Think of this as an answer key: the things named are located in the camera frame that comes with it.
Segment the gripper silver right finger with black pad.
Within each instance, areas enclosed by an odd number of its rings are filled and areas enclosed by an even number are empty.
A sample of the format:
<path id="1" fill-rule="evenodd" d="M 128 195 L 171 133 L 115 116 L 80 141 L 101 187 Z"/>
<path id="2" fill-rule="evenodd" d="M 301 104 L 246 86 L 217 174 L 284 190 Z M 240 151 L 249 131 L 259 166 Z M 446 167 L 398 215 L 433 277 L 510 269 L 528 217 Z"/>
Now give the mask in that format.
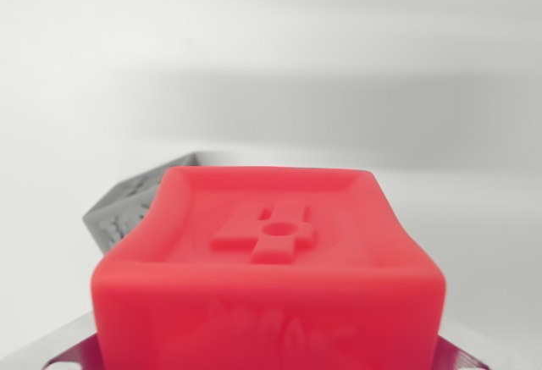
<path id="1" fill-rule="evenodd" d="M 473 332 L 440 331 L 432 368 L 434 370 L 491 369 L 489 342 Z"/>

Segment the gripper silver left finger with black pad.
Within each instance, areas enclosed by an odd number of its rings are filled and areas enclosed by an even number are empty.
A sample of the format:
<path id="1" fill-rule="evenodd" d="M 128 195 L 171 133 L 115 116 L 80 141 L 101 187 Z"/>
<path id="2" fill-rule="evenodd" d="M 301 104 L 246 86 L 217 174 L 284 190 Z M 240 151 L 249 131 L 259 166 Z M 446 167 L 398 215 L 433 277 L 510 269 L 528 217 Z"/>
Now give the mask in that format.
<path id="1" fill-rule="evenodd" d="M 46 337 L 50 346 L 42 369 L 100 369 L 101 351 L 93 312 Z"/>

